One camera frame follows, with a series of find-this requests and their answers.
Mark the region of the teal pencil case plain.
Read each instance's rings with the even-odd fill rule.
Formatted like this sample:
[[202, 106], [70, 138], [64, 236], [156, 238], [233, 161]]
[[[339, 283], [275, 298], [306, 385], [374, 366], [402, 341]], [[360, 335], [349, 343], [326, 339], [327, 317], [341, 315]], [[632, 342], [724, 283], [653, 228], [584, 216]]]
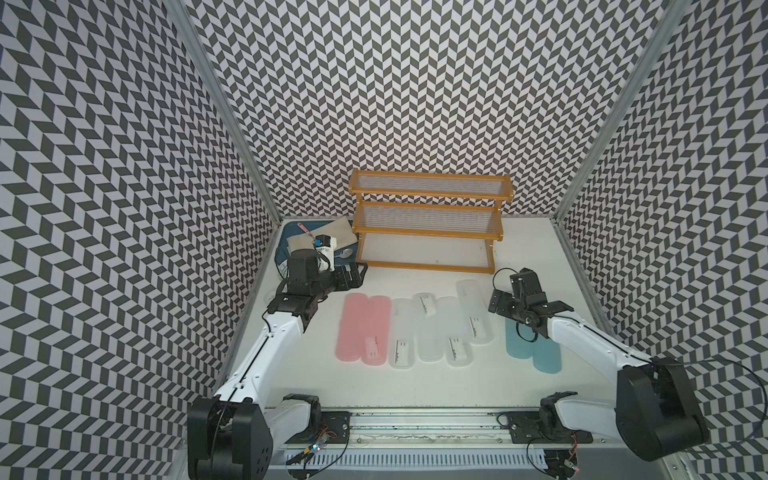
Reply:
[[533, 357], [535, 332], [528, 326], [512, 319], [505, 320], [505, 348], [510, 357], [530, 359]]

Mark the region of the frosted white pencil case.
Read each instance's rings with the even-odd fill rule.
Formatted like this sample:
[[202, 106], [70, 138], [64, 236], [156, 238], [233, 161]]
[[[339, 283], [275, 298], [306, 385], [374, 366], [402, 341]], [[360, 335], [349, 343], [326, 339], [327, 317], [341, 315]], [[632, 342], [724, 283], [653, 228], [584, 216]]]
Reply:
[[456, 291], [469, 326], [470, 342], [474, 345], [490, 343], [494, 334], [479, 283], [475, 280], [461, 280], [456, 283]]

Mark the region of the teal pencil case labelled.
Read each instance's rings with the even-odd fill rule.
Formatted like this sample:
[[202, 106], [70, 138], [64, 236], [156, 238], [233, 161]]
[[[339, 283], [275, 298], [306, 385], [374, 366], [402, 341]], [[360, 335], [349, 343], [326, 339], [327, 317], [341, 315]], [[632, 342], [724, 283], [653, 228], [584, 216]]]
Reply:
[[534, 368], [545, 374], [558, 374], [562, 370], [562, 353], [559, 344], [539, 336], [533, 344]]

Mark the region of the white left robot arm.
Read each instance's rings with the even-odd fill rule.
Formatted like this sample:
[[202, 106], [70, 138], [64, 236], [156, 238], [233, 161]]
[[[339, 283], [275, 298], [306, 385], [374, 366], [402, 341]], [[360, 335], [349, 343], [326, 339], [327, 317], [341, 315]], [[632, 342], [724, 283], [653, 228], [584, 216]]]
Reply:
[[187, 412], [187, 470], [192, 479], [262, 479], [276, 448], [327, 436], [317, 396], [288, 394], [267, 406], [283, 361], [306, 332], [319, 304], [333, 292], [363, 285], [365, 262], [337, 266], [331, 255], [300, 249], [262, 314], [265, 324], [249, 353], [210, 398]]

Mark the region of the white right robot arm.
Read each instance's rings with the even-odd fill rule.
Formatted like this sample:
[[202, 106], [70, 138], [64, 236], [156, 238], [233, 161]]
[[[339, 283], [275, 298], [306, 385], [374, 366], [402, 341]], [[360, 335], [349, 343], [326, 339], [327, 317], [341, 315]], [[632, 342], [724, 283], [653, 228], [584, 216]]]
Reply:
[[529, 268], [514, 272], [510, 286], [509, 291], [493, 290], [489, 312], [530, 328], [534, 340], [551, 340], [570, 350], [615, 389], [612, 401], [556, 392], [540, 401], [536, 420], [510, 415], [514, 442], [563, 443], [589, 433], [618, 439], [638, 458], [655, 461], [709, 441], [709, 428], [681, 362], [652, 357], [574, 318], [570, 305], [547, 298]]

